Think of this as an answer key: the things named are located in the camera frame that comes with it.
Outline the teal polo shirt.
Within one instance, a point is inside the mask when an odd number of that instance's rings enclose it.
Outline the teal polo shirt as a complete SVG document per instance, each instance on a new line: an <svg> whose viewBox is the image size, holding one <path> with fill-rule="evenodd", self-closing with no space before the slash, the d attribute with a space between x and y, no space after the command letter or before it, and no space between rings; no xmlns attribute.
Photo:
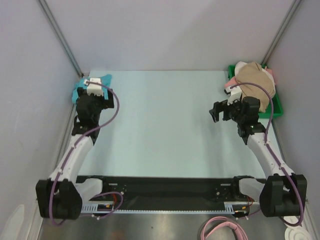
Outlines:
<svg viewBox="0 0 320 240"><path fill-rule="evenodd" d="M94 95L97 97L102 97L104 100L108 100L108 88L111 85L112 75L107 74L101 77L85 77L74 85L71 101L73 104L77 103L80 96L78 89L82 88L87 95Z"/></svg>

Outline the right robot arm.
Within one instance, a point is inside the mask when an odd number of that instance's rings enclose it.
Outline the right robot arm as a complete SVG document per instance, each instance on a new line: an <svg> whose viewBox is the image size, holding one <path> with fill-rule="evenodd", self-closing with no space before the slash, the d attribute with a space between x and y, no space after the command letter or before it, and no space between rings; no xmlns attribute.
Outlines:
<svg viewBox="0 0 320 240"><path fill-rule="evenodd" d="M295 174L283 161L281 155L272 149L267 130L259 121L260 101L245 97L228 103L215 102L209 113L216 123L220 113L223 120L237 124L238 135L253 152L266 177L265 184L253 178L245 178L230 188L231 196L242 201L256 194L260 209L266 217L303 217L307 193L307 180L302 174Z"/></svg>

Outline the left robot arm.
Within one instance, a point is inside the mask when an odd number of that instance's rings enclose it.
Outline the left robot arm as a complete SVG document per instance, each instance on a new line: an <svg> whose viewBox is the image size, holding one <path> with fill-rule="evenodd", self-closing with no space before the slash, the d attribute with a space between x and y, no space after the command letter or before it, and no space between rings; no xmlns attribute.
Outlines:
<svg viewBox="0 0 320 240"><path fill-rule="evenodd" d="M47 179L35 186L39 214L44 219L76 220L83 205L94 197L105 200L111 188L100 179L89 178L77 183L79 171L95 145L102 125L103 110L119 110L119 100L113 90L100 83L90 83L77 89L76 116L66 152Z"/></svg>

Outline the pink shirt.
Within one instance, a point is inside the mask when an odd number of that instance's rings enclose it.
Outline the pink shirt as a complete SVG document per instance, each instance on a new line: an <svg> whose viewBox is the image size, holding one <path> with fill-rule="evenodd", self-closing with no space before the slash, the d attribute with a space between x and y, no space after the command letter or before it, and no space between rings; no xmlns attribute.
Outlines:
<svg viewBox="0 0 320 240"><path fill-rule="evenodd" d="M273 71L268 68L267 66L263 67L262 70L267 74L267 76L272 80L273 86L276 86L276 82L273 76ZM225 85L224 87L227 88L229 86L233 86L236 84L236 77L233 76Z"/></svg>

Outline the beige shirt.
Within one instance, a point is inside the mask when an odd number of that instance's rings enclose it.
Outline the beige shirt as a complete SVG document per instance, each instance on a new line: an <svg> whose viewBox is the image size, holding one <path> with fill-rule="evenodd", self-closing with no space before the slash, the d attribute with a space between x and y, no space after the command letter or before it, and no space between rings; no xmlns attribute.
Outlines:
<svg viewBox="0 0 320 240"><path fill-rule="evenodd" d="M247 63L236 75L237 83L252 83L261 86L265 89L271 98L274 97L276 93L276 88L272 80L266 75L262 70L262 66L257 62ZM259 111L261 113L266 112L266 108L270 103L269 97L265 94L263 90L259 87L253 85L240 85L243 97L254 97L260 100Z"/></svg>

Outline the green plastic bin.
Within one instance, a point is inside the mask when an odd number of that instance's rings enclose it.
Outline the green plastic bin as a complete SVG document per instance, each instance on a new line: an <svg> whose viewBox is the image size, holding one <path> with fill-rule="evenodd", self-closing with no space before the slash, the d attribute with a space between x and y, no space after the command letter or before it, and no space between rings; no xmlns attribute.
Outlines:
<svg viewBox="0 0 320 240"><path fill-rule="evenodd" d="M231 80L235 76L235 68L236 65L232 64L227 67L227 77ZM273 119L277 117L281 117L284 114L283 106L280 100L278 93L276 92L274 97L272 98L273 103ZM266 108L265 112L260 112L259 117L261 119L269 119L271 116L272 106L269 103L268 107Z"/></svg>

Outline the white shirt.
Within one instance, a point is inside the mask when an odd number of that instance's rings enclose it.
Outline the white shirt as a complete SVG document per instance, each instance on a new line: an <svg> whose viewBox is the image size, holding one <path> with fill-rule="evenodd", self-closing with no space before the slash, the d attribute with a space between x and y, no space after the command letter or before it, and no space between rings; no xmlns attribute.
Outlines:
<svg viewBox="0 0 320 240"><path fill-rule="evenodd" d="M235 69L234 69L234 76L236 77L237 74L240 72L240 70L247 65L246 62L243 61L239 61L236 65L235 65ZM274 85L276 84L275 79L274 79L274 74L273 74L273 70L268 68L267 66L262 66L262 71L272 80L272 82L274 83Z"/></svg>

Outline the white round plastic part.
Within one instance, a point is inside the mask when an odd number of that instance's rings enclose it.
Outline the white round plastic part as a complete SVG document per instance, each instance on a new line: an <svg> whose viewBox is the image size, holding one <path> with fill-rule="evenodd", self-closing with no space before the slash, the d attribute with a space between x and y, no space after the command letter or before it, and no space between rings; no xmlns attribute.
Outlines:
<svg viewBox="0 0 320 240"><path fill-rule="evenodd" d="M290 226L285 224L287 227L284 232L285 240L312 240L312 236L302 226Z"/></svg>

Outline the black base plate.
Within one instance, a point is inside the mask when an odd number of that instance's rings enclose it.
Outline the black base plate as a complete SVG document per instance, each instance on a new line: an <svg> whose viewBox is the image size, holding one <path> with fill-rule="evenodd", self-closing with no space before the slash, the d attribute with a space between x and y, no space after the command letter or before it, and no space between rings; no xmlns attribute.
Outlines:
<svg viewBox="0 0 320 240"><path fill-rule="evenodd" d="M111 201L121 210L194 211L222 210L223 203L233 202L255 211L258 200L239 190L239 178L181 178L79 175L76 183L87 179L102 181L102 192L111 196L93 198L94 202Z"/></svg>

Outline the left aluminium frame post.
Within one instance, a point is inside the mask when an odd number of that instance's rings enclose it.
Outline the left aluminium frame post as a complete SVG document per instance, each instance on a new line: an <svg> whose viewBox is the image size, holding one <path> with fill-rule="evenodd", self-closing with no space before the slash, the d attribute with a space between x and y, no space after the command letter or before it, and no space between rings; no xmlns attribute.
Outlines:
<svg viewBox="0 0 320 240"><path fill-rule="evenodd" d="M77 76L79 78L82 78L84 76L83 71L80 68L80 65L78 61L75 58L75 55L63 33L61 30L52 10L50 9L49 4L46 0L37 0L36 1L43 12L48 24L50 25L53 33L55 34L57 40L60 43L60 46L62 47L62 50L64 51L66 57L68 58L69 62L71 63L74 71L76 72Z"/></svg>

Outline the aluminium frame post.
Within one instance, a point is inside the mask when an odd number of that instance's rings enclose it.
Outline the aluminium frame post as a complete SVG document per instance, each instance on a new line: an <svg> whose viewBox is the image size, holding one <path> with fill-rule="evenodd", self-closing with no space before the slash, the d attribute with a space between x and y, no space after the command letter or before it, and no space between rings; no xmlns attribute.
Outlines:
<svg viewBox="0 0 320 240"><path fill-rule="evenodd" d="M276 50L277 46L279 45L281 39L283 38L287 28L293 21L296 13L298 12L299 8L303 4L304 0L294 0L292 4L290 5L283 21L280 24L279 29L277 30L268 50L266 51L261 64L262 65L268 65L268 62L270 61L274 51Z"/></svg>
<svg viewBox="0 0 320 240"><path fill-rule="evenodd" d="M71 63L74 71L76 72L77 76L79 78L82 78L84 76L83 71L80 68L80 65L78 61L75 58L75 55L63 33L61 30L52 10L50 9L49 4L46 0L37 0L36 1L43 12L48 24L50 25L53 33L55 34L57 40L60 43L60 46L62 47L62 50L64 51L66 57L68 58L69 62Z"/></svg>

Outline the right aluminium frame post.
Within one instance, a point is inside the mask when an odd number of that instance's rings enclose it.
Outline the right aluminium frame post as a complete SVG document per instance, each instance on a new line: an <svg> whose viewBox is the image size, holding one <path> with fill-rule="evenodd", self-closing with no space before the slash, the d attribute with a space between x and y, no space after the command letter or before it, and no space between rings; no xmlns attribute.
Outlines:
<svg viewBox="0 0 320 240"><path fill-rule="evenodd" d="M293 21L296 13L298 12L299 8L303 4L304 0L294 0L292 4L290 5L283 21L280 24L279 29L277 30L268 50L266 51L261 64L262 65L268 65L268 62L270 61L274 51L276 50L277 46L279 45L281 39L283 38L287 28Z"/></svg>

